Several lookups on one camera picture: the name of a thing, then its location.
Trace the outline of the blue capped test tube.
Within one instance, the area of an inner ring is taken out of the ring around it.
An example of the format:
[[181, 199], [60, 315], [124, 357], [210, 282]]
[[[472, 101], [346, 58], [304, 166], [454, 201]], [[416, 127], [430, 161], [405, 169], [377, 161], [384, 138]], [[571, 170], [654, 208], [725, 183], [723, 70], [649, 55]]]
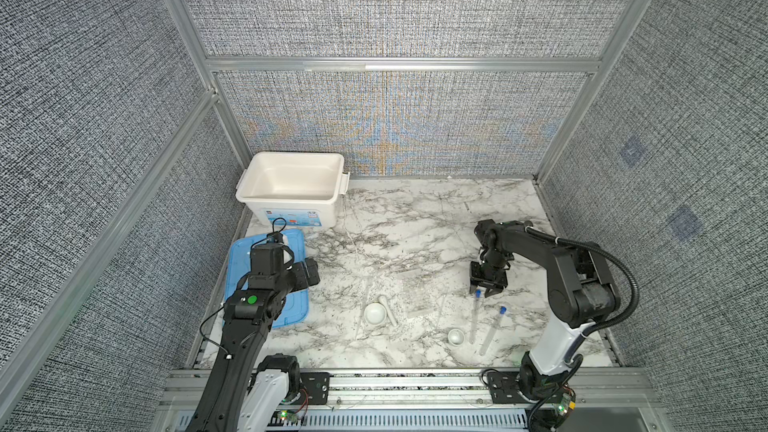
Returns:
[[471, 323], [470, 323], [470, 330], [469, 330], [469, 343], [474, 345], [476, 343], [477, 339], [477, 333], [478, 333], [478, 327], [479, 327], [479, 316], [480, 316], [480, 310], [482, 308], [482, 296], [483, 296], [483, 290], [480, 287], [477, 287], [473, 294], [473, 303], [472, 303], [472, 314], [471, 314]]
[[489, 330], [488, 330], [488, 332], [487, 332], [487, 334], [486, 334], [486, 336], [483, 339], [483, 342], [481, 344], [481, 347], [480, 347], [480, 350], [479, 350], [479, 354], [481, 356], [485, 356], [488, 353], [488, 351], [489, 351], [489, 349], [490, 349], [490, 347], [491, 347], [491, 345], [492, 345], [492, 343], [494, 341], [495, 335], [496, 335], [496, 333], [498, 332], [498, 330], [501, 327], [501, 323], [502, 323], [502, 321], [503, 321], [503, 319], [504, 319], [504, 317], [506, 315], [506, 312], [507, 312], [507, 307], [506, 306], [501, 306], [499, 308], [498, 313], [496, 314], [495, 318], [493, 319], [493, 322], [492, 322], [492, 324], [491, 324], [491, 326], [490, 326], [490, 328], [489, 328]]

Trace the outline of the clear acrylic tube rack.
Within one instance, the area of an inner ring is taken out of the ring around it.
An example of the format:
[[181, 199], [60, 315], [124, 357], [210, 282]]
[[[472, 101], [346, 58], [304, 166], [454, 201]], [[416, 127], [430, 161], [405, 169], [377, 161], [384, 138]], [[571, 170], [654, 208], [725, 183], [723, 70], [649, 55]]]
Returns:
[[443, 281], [447, 277], [444, 268], [411, 268], [397, 275], [401, 291], [397, 304], [408, 320], [422, 320], [437, 328], [444, 303]]

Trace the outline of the white plastic storage box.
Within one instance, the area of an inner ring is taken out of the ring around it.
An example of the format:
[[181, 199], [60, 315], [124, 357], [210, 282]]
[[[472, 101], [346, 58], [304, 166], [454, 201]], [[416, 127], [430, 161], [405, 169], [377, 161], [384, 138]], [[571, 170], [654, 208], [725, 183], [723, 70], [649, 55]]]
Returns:
[[241, 175], [235, 197], [263, 224], [332, 228], [350, 175], [339, 153], [259, 152]]

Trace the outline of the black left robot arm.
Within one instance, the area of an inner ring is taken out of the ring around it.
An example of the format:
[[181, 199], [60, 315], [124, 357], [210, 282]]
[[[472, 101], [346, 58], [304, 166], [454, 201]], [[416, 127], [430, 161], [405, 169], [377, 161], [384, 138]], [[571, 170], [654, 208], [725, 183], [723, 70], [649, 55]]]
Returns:
[[257, 365], [286, 298], [319, 283], [317, 263], [296, 261], [279, 232], [253, 244], [250, 271], [223, 305], [221, 340], [189, 431], [263, 431], [278, 406], [298, 398], [298, 359], [273, 354]]

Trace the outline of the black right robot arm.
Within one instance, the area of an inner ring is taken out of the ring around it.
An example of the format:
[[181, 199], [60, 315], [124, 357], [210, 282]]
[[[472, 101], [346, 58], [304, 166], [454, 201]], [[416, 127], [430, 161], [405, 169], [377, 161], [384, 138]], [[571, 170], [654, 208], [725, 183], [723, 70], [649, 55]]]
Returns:
[[590, 331], [620, 307], [607, 258], [594, 244], [551, 236], [529, 222], [482, 220], [474, 234], [480, 247], [469, 268], [471, 293], [488, 298], [503, 292], [518, 256], [545, 270], [549, 320], [523, 355], [517, 381], [527, 400], [546, 399], [567, 380]]

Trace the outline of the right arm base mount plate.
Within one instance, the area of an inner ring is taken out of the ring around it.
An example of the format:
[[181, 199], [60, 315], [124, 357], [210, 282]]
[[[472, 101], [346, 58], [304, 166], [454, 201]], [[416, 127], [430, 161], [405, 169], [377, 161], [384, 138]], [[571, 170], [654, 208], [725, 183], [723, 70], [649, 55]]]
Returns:
[[523, 404], [525, 397], [519, 389], [517, 372], [488, 370], [483, 375], [493, 404]]

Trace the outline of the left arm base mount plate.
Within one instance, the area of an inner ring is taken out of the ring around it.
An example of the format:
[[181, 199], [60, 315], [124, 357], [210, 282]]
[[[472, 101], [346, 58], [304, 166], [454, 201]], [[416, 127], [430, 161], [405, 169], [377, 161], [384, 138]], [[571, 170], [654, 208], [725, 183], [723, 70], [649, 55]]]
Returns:
[[328, 372], [301, 372], [299, 405], [326, 405], [332, 375]]

